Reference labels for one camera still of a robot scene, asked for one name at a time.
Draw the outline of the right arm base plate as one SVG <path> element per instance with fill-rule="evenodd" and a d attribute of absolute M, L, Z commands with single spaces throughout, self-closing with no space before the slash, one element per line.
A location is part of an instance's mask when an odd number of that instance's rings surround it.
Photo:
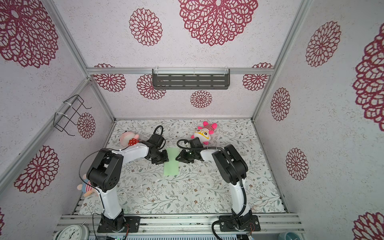
<path fill-rule="evenodd" d="M 220 216 L 221 232 L 259 232 L 261 226 L 256 215 L 247 214 L 235 220 L 226 221 L 230 216 Z"/>

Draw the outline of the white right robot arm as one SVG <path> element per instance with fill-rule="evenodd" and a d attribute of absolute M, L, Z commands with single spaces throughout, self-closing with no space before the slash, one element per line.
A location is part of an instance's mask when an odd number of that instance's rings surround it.
<path fill-rule="evenodd" d="M 245 190 L 248 165 L 233 145 L 221 147 L 181 147 L 176 160 L 193 163 L 195 160 L 214 162 L 223 180 L 229 184 L 232 196 L 232 214 L 230 221 L 238 224 L 248 223 L 253 214 L 248 205 Z"/>

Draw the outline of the light green paper sheet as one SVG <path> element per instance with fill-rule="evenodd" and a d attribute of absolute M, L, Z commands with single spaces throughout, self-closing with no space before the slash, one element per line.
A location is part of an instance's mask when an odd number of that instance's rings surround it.
<path fill-rule="evenodd" d="M 176 157 L 180 153 L 179 148 L 167 148 L 169 161 L 164 163 L 164 176 L 177 176 L 179 174 L 179 162 Z"/>

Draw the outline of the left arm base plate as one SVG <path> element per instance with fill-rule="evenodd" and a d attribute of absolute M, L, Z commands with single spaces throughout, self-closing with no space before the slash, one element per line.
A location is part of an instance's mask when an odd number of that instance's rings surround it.
<path fill-rule="evenodd" d="M 98 233 L 137 233 L 139 231 L 141 217 L 123 217 L 111 220 L 102 215 Z"/>

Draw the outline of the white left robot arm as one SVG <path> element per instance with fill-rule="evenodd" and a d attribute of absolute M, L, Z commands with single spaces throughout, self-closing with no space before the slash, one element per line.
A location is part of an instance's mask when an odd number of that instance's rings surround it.
<path fill-rule="evenodd" d="M 144 143 L 138 143 L 124 150 L 105 148 L 96 151 L 95 155 L 87 172 L 87 179 L 99 193 L 104 209 L 103 215 L 109 220 L 118 219 L 123 212 L 118 200 L 117 184 L 124 164 L 142 158 L 150 160 L 154 165 L 169 161 L 166 150 L 159 150 Z"/>

